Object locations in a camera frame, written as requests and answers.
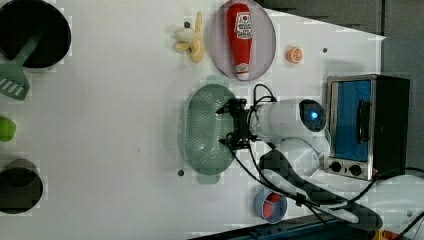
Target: ketchup bottle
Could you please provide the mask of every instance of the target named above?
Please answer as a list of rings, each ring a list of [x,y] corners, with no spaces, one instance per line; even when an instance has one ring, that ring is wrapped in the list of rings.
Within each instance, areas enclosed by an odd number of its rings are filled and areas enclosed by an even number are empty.
[[[252,47],[252,25],[250,10],[245,4],[235,3],[227,11],[228,39],[230,40],[237,78],[249,80],[250,48]]]

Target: small orange object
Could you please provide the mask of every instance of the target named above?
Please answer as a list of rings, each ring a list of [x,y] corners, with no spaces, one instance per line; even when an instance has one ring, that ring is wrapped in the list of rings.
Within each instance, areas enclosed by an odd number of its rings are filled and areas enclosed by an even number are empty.
[[[287,51],[287,60],[291,63],[297,64],[302,61],[302,50],[297,47],[292,47]]]
[[[397,239],[398,234],[384,231],[384,230],[377,230],[375,231],[375,236],[372,240],[394,240]]]

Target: black toaster oven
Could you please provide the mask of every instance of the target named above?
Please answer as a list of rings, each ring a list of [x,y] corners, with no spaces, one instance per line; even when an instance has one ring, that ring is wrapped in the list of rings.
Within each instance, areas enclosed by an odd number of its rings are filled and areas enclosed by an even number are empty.
[[[328,78],[330,157],[324,171],[371,180],[404,174],[409,80],[382,75]]]

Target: tennis ball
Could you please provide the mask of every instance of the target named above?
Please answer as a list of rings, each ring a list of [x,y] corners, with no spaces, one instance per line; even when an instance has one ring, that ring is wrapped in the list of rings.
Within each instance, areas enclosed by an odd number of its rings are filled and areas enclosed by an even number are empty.
[[[16,132],[16,124],[4,117],[0,117],[0,141],[9,142]]]

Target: white tabletop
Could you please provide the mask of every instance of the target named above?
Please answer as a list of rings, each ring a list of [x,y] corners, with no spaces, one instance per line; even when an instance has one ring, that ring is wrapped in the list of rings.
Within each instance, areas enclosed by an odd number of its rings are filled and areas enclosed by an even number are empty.
[[[201,11],[208,45],[224,2],[51,2],[71,23],[70,56],[53,71],[27,74],[25,102],[0,95],[0,115],[18,126],[12,142],[0,143],[2,165],[33,161],[47,192],[24,217],[0,216],[2,239],[187,239],[264,223],[252,208],[261,187],[237,162],[216,185],[201,185],[178,148],[185,99],[206,79],[225,77],[210,52],[196,65],[174,50],[172,36]],[[328,75],[380,71],[382,38],[268,12],[277,34],[274,63],[256,81],[229,80],[237,96],[251,102],[252,86],[265,83],[279,99],[320,101]],[[304,51],[298,65],[284,58],[291,45]],[[240,155],[247,162],[247,153]],[[347,180],[337,179],[334,186],[345,188]],[[285,218],[309,213],[289,200]]]

